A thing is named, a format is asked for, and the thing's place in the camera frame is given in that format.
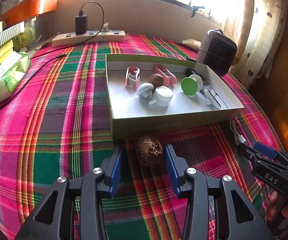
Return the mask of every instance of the blue gripper pad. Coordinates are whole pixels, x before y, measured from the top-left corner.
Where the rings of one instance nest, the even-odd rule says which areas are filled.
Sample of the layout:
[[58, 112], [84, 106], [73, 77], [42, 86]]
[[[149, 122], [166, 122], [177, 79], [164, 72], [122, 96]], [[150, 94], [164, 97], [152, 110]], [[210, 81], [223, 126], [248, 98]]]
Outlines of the blue gripper pad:
[[110, 195], [111, 198], [117, 192], [118, 183], [121, 178], [121, 173], [122, 173], [122, 149], [117, 154], [114, 168], [111, 174], [111, 185], [108, 191], [108, 194]]
[[179, 176], [176, 171], [173, 159], [171, 157], [171, 153], [168, 147], [165, 147], [165, 161], [166, 161], [166, 169], [169, 177], [170, 184], [172, 186], [173, 192], [179, 197], [180, 188], [179, 188]]
[[267, 145], [262, 144], [261, 142], [256, 142], [254, 144], [254, 149], [265, 155], [269, 159], [275, 159], [276, 153], [275, 150], [268, 147]]

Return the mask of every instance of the human hand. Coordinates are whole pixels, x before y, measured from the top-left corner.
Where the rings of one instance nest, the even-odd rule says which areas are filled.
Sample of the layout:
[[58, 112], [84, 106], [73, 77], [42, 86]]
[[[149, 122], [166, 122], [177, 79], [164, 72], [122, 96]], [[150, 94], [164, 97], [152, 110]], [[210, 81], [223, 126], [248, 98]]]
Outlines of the human hand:
[[[273, 217], [276, 214], [276, 200], [277, 200], [277, 195], [278, 193], [276, 191], [274, 191], [271, 194], [271, 198], [270, 198], [270, 205], [267, 208], [267, 213], [266, 213], [266, 218], [268, 221], [271, 221], [273, 219]], [[288, 205], [286, 205], [285, 207], [283, 207], [282, 212], [281, 212], [283, 217], [288, 218]]]

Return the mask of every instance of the wall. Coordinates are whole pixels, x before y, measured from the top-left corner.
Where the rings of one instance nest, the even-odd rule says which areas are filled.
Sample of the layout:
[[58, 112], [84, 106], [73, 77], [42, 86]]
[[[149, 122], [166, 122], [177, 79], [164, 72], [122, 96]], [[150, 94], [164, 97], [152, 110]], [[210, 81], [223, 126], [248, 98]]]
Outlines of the wall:
[[[171, 40], [195, 39], [201, 41], [206, 31], [221, 26], [197, 12], [160, 0], [58, 0], [52, 12], [52, 35], [75, 31], [75, 17], [83, 3], [96, 1], [104, 9], [105, 22], [115, 30], [143, 34]], [[89, 30], [98, 30], [102, 24], [101, 9], [96, 4], [83, 8], [88, 14]]]
[[270, 119], [288, 152], [288, 12], [285, 31], [269, 79], [259, 79], [249, 92]]

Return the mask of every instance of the orange box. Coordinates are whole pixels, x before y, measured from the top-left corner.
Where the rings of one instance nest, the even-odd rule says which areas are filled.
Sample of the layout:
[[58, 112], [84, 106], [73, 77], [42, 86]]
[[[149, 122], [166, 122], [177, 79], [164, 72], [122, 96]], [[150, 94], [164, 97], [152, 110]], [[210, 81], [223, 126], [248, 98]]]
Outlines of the orange box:
[[0, 21], [13, 26], [34, 16], [56, 10], [57, 0], [26, 0], [6, 13], [0, 15]]

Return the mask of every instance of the pink plastic clip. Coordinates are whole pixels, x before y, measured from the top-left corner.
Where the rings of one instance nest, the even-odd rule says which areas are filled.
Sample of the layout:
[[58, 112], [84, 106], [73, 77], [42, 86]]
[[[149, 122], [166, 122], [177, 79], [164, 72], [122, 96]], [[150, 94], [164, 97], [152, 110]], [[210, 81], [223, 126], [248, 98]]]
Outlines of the pink plastic clip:
[[167, 86], [168, 84], [174, 85], [177, 82], [176, 77], [167, 68], [161, 65], [157, 65], [155, 67], [155, 73], [162, 75], [164, 79], [164, 86]]
[[130, 87], [137, 90], [140, 82], [139, 73], [140, 69], [138, 67], [128, 67], [125, 78], [125, 87]]

